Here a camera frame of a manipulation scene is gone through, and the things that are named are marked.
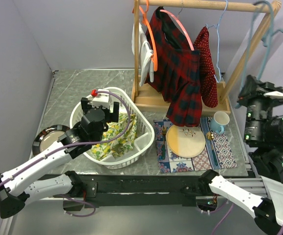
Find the light blue wire hanger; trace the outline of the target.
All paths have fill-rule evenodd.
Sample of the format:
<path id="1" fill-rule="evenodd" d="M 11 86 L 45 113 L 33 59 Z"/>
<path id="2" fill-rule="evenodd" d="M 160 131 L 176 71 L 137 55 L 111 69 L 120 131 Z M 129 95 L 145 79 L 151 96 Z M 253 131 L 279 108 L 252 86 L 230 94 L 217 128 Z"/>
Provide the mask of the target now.
<path id="1" fill-rule="evenodd" d="M 207 29 L 212 28 L 212 27 L 215 28 L 215 29 L 216 29 L 216 33 L 217 33 L 217 39 L 218 39 L 218 41 L 217 41 L 217 60 L 216 60 L 217 73 L 215 73 L 215 75 L 214 75 L 214 78 L 215 78 L 215 80 L 216 80 L 217 83 L 219 83 L 219 82 L 221 81 L 221 70 L 220 70 L 220 67 L 219 67 L 219 55 L 220 55 L 220 35 L 219 35 L 219 27 L 220 27 L 220 23 L 221 23 L 222 17 L 223 17 L 224 13 L 225 13 L 226 10 L 227 10 L 227 7 L 228 7 L 228 1 L 226 0 L 226 1 L 225 1 L 225 8 L 224 8 L 224 10 L 223 10 L 223 12 L 222 12 L 222 14 L 221 14 L 219 20 L 218 20 L 218 23 L 217 23 L 217 24 L 213 24 L 213 25 L 208 25 L 208 24 L 205 25 L 205 27 L 206 27 Z"/>

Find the yellow floral garment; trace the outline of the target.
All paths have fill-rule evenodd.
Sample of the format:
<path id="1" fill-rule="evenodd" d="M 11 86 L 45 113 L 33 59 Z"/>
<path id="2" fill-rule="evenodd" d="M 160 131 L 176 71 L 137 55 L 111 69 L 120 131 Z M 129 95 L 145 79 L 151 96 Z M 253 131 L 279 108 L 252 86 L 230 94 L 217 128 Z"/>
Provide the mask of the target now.
<path id="1" fill-rule="evenodd" d="M 108 123 L 108 131 L 102 136 L 102 141 L 107 141 L 117 137 L 126 128 L 128 123 L 128 114 L 120 113 L 119 122 Z M 106 158 L 108 155 L 112 155 L 114 158 L 122 157 L 129 151 L 133 150 L 134 140 L 137 137 L 137 116 L 131 114 L 130 124 L 127 131 L 115 139 L 114 141 L 94 145 L 89 153 L 98 161 Z"/>

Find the red polka dot garment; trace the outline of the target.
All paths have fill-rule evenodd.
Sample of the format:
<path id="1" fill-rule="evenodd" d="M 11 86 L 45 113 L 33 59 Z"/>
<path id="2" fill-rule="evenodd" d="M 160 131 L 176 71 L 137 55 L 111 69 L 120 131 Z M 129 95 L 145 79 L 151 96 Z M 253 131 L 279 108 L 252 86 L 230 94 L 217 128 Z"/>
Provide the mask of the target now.
<path id="1" fill-rule="evenodd" d="M 199 79 L 202 101 L 207 107 L 215 108 L 218 105 L 217 81 L 209 48 L 209 31 L 206 26 L 198 34 L 193 46 L 200 56 Z"/>

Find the pink hanger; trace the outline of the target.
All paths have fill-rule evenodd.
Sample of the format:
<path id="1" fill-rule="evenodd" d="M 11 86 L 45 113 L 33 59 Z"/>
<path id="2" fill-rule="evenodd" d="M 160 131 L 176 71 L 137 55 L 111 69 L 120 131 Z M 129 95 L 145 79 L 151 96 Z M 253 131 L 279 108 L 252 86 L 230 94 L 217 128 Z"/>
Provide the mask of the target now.
<path id="1" fill-rule="evenodd" d="M 169 12 L 167 10 L 161 9 L 160 12 L 168 14 L 170 17 L 172 17 L 175 20 L 175 22 L 178 24 L 178 26 L 180 27 L 181 31 L 183 32 L 184 36 L 186 37 L 188 45 L 189 45 L 191 51 L 194 51 L 195 48 L 194 48 L 193 43 L 192 43 L 192 41 L 191 41 L 191 39 L 189 37 L 189 34 L 188 34 L 187 30 L 185 29 L 185 27 L 183 26 L 183 24 L 180 22 L 180 20 L 174 14 L 172 14 L 171 12 Z"/>

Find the red plaid skirt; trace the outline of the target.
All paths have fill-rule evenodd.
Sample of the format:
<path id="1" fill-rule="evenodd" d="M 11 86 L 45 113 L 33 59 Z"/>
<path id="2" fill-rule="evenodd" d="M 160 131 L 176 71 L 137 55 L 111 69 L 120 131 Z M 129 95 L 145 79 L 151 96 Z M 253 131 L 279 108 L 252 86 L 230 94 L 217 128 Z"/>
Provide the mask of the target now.
<path id="1" fill-rule="evenodd" d="M 195 127 L 202 113 L 199 52 L 191 51 L 184 34 L 161 9 L 158 7 L 150 20 L 158 69 L 154 81 L 146 82 L 170 104 L 166 116 L 174 125 Z"/>

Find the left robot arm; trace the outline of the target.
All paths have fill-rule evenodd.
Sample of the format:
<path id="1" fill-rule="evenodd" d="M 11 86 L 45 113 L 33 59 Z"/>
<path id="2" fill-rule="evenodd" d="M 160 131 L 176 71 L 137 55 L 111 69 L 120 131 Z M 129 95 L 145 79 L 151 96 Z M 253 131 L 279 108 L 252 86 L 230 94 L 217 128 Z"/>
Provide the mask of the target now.
<path id="1" fill-rule="evenodd" d="M 85 190 L 84 184 L 75 171 L 41 180 L 49 170 L 70 162 L 90 150 L 94 145 L 102 144 L 103 134 L 108 131 L 109 122 L 119 120 L 119 107 L 124 101 L 118 98 L 111 102 L 109 98 L 82 98 L 83 116 L 71 129 L 65 131 L 45 151 L 22 165 L 0 173 L 0 218 L 16 215 L 26 205 L 51 196 L 73 200 Z"/>

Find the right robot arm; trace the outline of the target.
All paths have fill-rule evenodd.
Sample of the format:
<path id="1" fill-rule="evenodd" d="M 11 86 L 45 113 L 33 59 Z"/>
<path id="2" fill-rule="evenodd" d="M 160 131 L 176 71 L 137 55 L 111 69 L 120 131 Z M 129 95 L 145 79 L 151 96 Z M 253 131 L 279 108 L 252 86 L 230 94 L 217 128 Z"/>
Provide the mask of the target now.
<path id="1" fill-rule="evenodd" d="M 268 235 L 283 235 L 283 115 L 274 116 L 273 108 L 283 105 L 283 87 L 247 76 L 238 96 L 246 107 L 244 142 L 255 149 L 249 153 L 269 197 L 252 194 L 208 170 L 198 180 L 204 195 L 223 196 L 242 208 Z"/>

